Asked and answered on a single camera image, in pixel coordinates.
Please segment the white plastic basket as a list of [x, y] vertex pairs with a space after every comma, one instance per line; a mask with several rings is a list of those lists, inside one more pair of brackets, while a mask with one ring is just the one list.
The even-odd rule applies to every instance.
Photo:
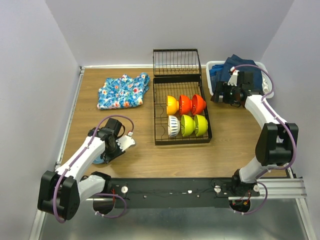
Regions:
[[228, 57], [225, 61], [208, 61], [206, 64], [206, 76], [210, 94], [213, 96], [219, 82], [228, 83], [232, 73], [231, 68], [235, 67], [240, 72], [253, 73], [254, 90], [258, 90], [266, 98], [272, 98], [273, 81], [268, 77], [265, 66], [260, 62], [254, 62], [250, 59], [242, 59], [237, 55]]

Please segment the orange-red bowl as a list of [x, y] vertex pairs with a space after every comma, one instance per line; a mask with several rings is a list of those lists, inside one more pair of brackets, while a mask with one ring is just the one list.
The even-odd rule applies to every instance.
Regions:
[[179, 114], [186, 115], [192, 111], [192, 101], [191, 99], [186, 95], [180, 95], [179, 96]]
[[191, 113], [194, 116], [201, 114], [207, 106], [206, 101], [198, 94], [193, 95], [191, 99], [191, 103], [192, 103]]

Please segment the lime green bowl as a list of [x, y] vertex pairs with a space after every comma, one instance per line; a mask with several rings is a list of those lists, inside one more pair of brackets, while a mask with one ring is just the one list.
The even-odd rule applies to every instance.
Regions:
[[196, 128], [194, 119], [189, 115], [183, 114], [180, 119], [180, 128], [183, 137], [190, 136]]
[[208, 130], [208, 121], [205, 116], [196, 114], [194, 116], [195, 135], [196, 137], [203, 136]]

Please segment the black wire dish rack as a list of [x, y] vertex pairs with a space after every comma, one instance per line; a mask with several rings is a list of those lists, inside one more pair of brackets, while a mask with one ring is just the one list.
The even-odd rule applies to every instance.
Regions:
[[198, 50], [154, 49], [152, 59], [155, 144], [209, 143], [212, 131]]

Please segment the yellow-orange bowl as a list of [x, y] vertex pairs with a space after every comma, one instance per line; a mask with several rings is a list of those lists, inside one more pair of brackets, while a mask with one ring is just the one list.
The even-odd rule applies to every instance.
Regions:
[[167, 115], [168, 116], [175, 115], [178, 110], [179, 110], [179, 101], [175, 97], [168, 95], [166, 98]]

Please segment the white blue striped bowl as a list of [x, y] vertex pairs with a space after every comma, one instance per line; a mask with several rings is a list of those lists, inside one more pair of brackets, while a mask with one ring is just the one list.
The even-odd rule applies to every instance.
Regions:
[[180, 121], [174, 115], [168, 116], [168, 136], [170, 138], [176, 137], [180, 132]]

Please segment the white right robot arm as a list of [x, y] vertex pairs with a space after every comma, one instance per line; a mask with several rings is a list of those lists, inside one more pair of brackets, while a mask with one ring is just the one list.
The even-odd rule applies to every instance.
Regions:
[[228, 81], [216, 83], [211, 101], [244, 107], [261, 127], [254, 158], [231, 178], [227, 189], [233, 195], [254, 191], [257, 180], [264, 174], [285, 170], [294, 162], [299, 128], [274, 112], [266, 97], [255, 88], [253, 72], [232, 69]]

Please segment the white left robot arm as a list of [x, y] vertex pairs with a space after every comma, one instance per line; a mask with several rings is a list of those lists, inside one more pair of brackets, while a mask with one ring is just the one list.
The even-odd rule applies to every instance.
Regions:
[[37, 208], [51, 214], [63, 224], [72, 219], [80, 204], [92, 196], [125, 199], [116, 194], [111, 184], [111, 177], [101, 172], [95, 172], [84, 178], [85, 172], [97, 158], [109, 163], [121, 156], [135, 144], [132, 138], [134, 130], [125, 129], [117, 120], [118, 115], [110, 115], [101, 120], [104, 127], [97, 125], [91, 129], [83, 144], [63, 165], [54, 171], [47, 170], [41, 177]]

